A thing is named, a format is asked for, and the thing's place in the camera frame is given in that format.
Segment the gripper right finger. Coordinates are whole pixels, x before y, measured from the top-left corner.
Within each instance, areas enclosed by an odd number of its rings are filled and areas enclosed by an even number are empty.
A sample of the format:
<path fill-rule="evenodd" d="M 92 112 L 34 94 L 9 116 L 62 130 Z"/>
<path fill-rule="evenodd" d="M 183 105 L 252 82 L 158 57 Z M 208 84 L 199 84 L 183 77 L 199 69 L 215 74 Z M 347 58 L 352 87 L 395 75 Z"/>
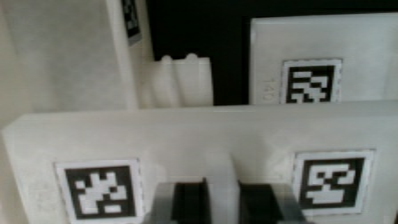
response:
<path fill-rule="evenodd" d="M 238 224 L 304 224 L 306 217 L 288 184 L 238 183 Z"/>

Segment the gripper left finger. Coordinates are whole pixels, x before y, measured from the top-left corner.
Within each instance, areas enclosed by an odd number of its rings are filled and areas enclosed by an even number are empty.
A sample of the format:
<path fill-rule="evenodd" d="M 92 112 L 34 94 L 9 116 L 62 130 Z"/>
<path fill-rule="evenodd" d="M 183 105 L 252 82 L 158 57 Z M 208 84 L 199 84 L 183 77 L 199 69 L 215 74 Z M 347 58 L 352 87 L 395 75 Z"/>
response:
<path fill-rule="evenodd" d="M 158 184 L 146 224 L 212 224 L 206 180 Z"/>

